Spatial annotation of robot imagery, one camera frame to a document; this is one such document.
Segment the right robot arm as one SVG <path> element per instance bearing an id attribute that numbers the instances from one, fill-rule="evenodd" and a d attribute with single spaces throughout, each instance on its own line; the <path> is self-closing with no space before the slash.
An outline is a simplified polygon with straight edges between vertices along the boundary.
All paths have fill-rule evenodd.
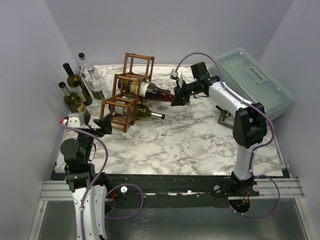
<path id="1" fill-rule="evenodd" d="M 182 76 L 178 76 L 176 70 L 171 71 L 170 78 L 176 80 L 176 87 L 170 105 L 186 106 L 190 103 L 191 96 L 204 93 L 220 103 L 234 117 L 232 135 L 238 145 L 236 163 L 230 183 L 223 191 L 241 196 L 254 182 L 254 148 L 262 143 L 267 134 L 266 119 L 259 113 L 264 113 L 264 106 L 261 103 L 250 103 L 246 106 L 245 101 L 223 84 L 219 76 L 210 75 L 204 62 L 192 65 L 191 71 L 195 79 L 191 83 L 186 83 Z"/>

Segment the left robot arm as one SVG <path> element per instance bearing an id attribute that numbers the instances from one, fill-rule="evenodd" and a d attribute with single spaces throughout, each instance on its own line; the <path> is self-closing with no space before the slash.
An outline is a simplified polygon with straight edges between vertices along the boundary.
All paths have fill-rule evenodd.
<path id="1" fill-rule="evenodd" d="M 76 129 L 76 139 L 66 139 L 60 152 L 66 163 L 66 183 L 71 191 L 75 209 L 76 238 L 78 240 L 106 240 L 105 199 L 111 185 L 102 170 L 96 173 L 90 155 L 94 139 L 112 133 L 111 115 L 93 121 L 99 128 Z"/>

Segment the clear wine bottle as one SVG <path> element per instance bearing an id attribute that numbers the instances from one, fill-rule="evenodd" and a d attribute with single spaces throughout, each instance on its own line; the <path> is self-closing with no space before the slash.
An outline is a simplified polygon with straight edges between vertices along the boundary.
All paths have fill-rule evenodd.
<path id="1" fill-rule="evenodd" d="M 80 52 L 78 54 L 78 57 L 81 62 L 81 68 L 79 71 L 79 75 L 82 77 L 82 79 L 85 81 L 85 83 L 87 83 L 90 78 L 90 73 L 96 72 L 97 69 L 90 62 L 87 62 L 86 56 L 83 52 Z"/>

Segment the green bottle white label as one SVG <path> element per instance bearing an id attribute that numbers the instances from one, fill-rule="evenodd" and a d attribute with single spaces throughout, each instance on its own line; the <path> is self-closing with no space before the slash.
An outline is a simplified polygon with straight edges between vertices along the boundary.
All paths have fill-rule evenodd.
<path id="1" fill-rule="evenodd" d="M 66 62 L 62 66 L 68 75 L 67 84 L 71 91 L 75 92 L 81 98 L 86 107 L 90 106 L 93 103 L 93 99 L 83 79 L 78 74 L 73 72 L 69 63 Z"/>

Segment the dark bottle gold foil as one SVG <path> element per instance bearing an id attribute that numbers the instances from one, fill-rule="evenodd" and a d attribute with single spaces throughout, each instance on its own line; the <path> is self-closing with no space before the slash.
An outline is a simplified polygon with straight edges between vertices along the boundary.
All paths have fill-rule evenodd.
<path id="1" fill-rule="evenodd" d="M 124 92 L 132 97 L 133 95 L 136 95 L 138 93 L 138 82 L 127 80 L 127 79 L 119 79 L 117 80 L 117 88 L 120 90 L 122 82 L 124 82 Z M 171 94 L 171 91 L 166 91 L 162 88 L 157 87 L 153 83 L 146 83 L 142 82 L 140 84 L 140 92 L 139 96 L 148 100 L 153 101 L 160 101 L 160 102 L 170 102 L 171 106 L 177 106 L 178 105 L 178 99 Z"/>

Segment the clear bottle dark label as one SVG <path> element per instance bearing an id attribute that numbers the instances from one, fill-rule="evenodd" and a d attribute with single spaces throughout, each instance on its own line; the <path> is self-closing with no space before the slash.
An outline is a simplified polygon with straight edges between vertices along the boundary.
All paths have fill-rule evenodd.
<path id="1" fill-rule="evenodd" d="M 102 101 L 106 98 L 106 84 L 103 78 L 99 75 L 95 67 L 90 67 L 88 71 L 88 88 L 91 90 L 93 97 L 97 101 Z"/>

